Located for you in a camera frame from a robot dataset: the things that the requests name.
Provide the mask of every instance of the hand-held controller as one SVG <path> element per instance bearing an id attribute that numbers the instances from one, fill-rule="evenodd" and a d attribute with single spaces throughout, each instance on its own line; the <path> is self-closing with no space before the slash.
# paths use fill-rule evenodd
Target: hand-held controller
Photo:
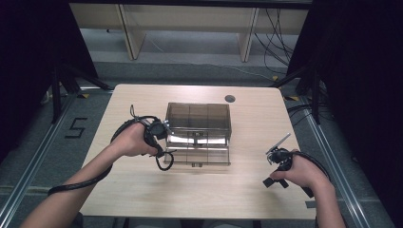
<path id="1" fill-rule="evenodd" d="M 317 161 L 315 158 L 312 156 L 303 153 L 303 152 L 290 152 L 284 148 L 278 148 L 280 144 L 282 144 L 288 137 L 290 136 L 290 133 L 287 133 L 287 135 L 280 140 L 278 143 L 276 143 L 272 148 L 270 148 L 269 151 L 266 152 L 267 155 L 267 161 L 269 161 L 270 164 L 278 163 L 278 168 L 276 171 L 288 171 L 291 169 L 293 166 L 293 157 L 294 155 L 296 156 L 301 156 L 308 161 L 312 162 L 315 164 L 325 175 L 326 177 L 330 180 L 329 174 L 326 171 L 326 169 L 323 167 L 323 165 Z M 266 180 L 263 181 L 264 185 L 266 187 L 270 187 L 273 185 L 275 182 L 279 182 L 283 188 L 288 187 L 287 181 L 284 179 L 281 180 L 273 180 L 271 178 L 267 178 Z M 314 196 L 314 193 L 312 190 L 308 187 L 301 187 L 302 190 L 308 195 L 309 198 L 312 198 Z"/>
<path id="2" fill-rule="evenodd" d="M 133 105 L 130 107 L 130 114 L 133 117 L 132 120 L 128 120 L 125 123 L 123 123 L 118 130 L 115 132 L 115 134 L 112 137 L 112 141 L 120 134 L 122 133 L 126 128 L 128 128 L 132 124 L 142 124 L 144 126 L 144 141 L 147 143 L 149 146 L 152 146 L 154 148 L 157 148 L 157 154 L 155 155 L 155 159 L 157 162 L 158 167 L 166 171 L 169 168 L 171 168 L 173 162 L 174 162 L 174 156 L 172 155 L 173 152 L 175 151 L 163 151 L 163 148 L 158 144 L 157 140 L 162 140 L 166 139 L 168 135 L 173 134 L 171 130 L 169 129 L 169 124 L 168 121 L 161 121 L 155 116 L 136 116 L 134 114 L 134 107 Z M 159 158 L 163 157 L 164 155 L 168 155 L 171 157 L 170 163 L 166 167 L 161 167 Z"/>

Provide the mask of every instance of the clear plastic box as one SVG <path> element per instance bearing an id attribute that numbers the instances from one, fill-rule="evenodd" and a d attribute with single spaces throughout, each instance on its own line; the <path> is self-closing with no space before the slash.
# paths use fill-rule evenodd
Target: clear plastic box
<path id="1" fill-rule="evenodd" d="M 166 112 L 173 132 L 166 138 L 166 150 L 172 151 L 174 163 L 229 165 L 231 118 L 228 104 L 169 103 Z"/>

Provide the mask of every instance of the hand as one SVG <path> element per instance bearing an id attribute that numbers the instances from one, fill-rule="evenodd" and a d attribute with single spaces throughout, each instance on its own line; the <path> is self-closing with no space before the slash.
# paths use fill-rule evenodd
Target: hand
<path id="1" fill-rule="evenodd" d="M 121 156 L 133 157 L 140 154 L 157 154 L 156 148 L 145 143 L 144 126 L 141 123 L 135 123 L 126 128 L 109 146 L 114 147 Z"/>
<path id="2" fill-rule="evenodd" d="M 309 187 L 315 190 L 324 185 L 331 184 L 323 172 L 312 162 L 295 155 L 293 165 L 288 171 L 276 171 L 270 174 L 273 180 L 286 179 L 301 187 Z"/>

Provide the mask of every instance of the floor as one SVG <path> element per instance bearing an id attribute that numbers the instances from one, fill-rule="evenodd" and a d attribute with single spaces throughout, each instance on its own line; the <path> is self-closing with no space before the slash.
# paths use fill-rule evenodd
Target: floor
<path id="1" fill-rule="evenodd" d="M 287 69 L 285 64 L 272 55 L 264 56 L 264 47 L 256 37 L 248 62 L 242 63 L 235 34 L 149 31 L 139 58 L 130 61 L 120 31 L 82 29 L 82 33 L 100 79 L 111 85 L 158 83 L 268 86 L 273 83 L 275 76 L 283 77 L 281 72 Z M 267 44 L 268 37 L 265 34 L 259 34 L 259 38 Z M 293 48 L 296 41 L 297 36 L 283 36 L 283 43 L 289 48 Z M 281 46 L 279 40 L 274 43 Z M 283 49 L 273 47 L 273 51 L 287 62 Z M 89 97 L 64 97 L 63 103 L 67 112 L 58 125 L 49 122 L 52 114 L 51 103 L 44 104 L 36 114 L 35 122 L 25 132 L 19 148 L 10 153 L 0 166 L 0 203 L 6 204 L 11 200 L 19 205 L 10 212 L 9 227 L 17 227 L 29 211 L 46 197 L 51 185 L 67 179 L 81 167 L 111 93 L 89 89 L 93 85 L 86 81 L 79 80 L 79 83 Z M 287 107 L 308 103 L 307 98 L 290 98 L 296 95 L 296 84 L 297 80 L 294 80 L 281 88 Z M 70 131 L 71 123 L 80 117 L 86 117 L 86 120 L 81 122 L 85 133 L 71 143 L 66 140 L 66 136 L 74 134 Z M 328 107 L 320 109 L 319 127 L 315 125 L 309 110 L 306 109 L 296 111 L 290 119 L 301 150 L 312 152 L 331 170 L 334 170 L 332 166 L 336 164 L 336 172 L 332 172 L 332 176 L 340 210 L 349 227 L 393 227 L 359 164 L 352 160 L 352 153 L 332 119 L 331 110 Z M 48 139 L 48 144 L 44 144 L 43 139 Z M 35 169 L 30 169 L 35 165 L 32 158 L 37 158 Z M 19 195 L 13 192 L 14 186 L 19 186 L 24 181 L 25 190 Z M 85 217 L 85 227 L 122 227 L 123 222 L 122 218 Z M 247 221 L 237 222 L 208 220 L 205 227 L 251 226 Z M 130 227 L 178 227 L 178 224 L 177 220 L 171 219 L 132 219 Z M 261 227 L 314 227 L 314 221 L 263 220 Z"/>

